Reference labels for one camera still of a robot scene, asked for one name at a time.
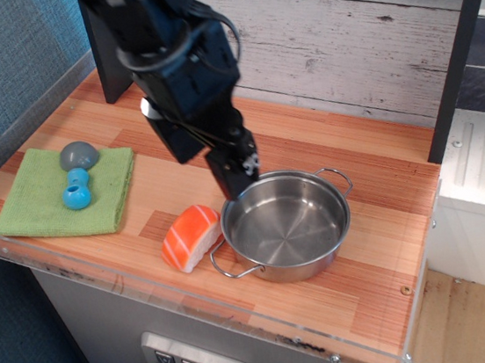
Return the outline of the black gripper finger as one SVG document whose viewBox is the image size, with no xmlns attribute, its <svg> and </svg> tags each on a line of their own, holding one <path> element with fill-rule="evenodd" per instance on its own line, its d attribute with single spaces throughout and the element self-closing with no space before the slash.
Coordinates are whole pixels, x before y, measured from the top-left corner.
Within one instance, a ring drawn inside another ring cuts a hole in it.
<svg viewBox="0 0 485 363">
<path fill-rule="evenodd" d="M 158 105 L 150 97 L 144 97 L 140 105 L 149 125 L 179 163 L 188 163 L 202 150 L 208 153 L 212 149 L 198 117 Z"/>
<path fill-rule="evenodd" d="M 206 155 L 210 171 L 214 175 L 226 200 L 236 200 L 252 183 L 259 180 L 259 155 L 254 142 L 246 145 L 245 155 L 236 155 L 227 148 L 215 148 Z"/>
</svg>

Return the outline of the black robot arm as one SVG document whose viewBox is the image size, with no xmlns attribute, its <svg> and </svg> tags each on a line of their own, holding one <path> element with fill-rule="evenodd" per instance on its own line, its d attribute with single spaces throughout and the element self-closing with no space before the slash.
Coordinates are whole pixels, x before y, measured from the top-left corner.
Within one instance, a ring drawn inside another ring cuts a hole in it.
<svg viewBox="0 0 485 363">
<path fill-rule="evenodd" d="M 119 62 L 143 91 L 141 111 L 180 163 L 206 160 L 227 200 L 259 178 L 253 134 L 232 104 L 240 51 L 234 25 L 197 0 L 80 0 L 116 41 Z"/>
</svg>

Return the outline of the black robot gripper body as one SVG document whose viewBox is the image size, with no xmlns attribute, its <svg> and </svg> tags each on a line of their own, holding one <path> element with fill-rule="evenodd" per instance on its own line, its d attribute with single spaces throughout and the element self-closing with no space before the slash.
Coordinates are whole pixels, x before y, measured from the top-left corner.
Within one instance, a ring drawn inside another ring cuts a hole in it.
<svg viewBox="0 0 485 363">
<path fill-rule="evenodd" d="M 134 81 L 158 105 L 200 119 L 212 149 L 246 154 L 252 135 L 232 106 L 239 79 L 224 28 L 225 18 L 150 26 L 130 32 L 128 55 Z"/>
</svg>

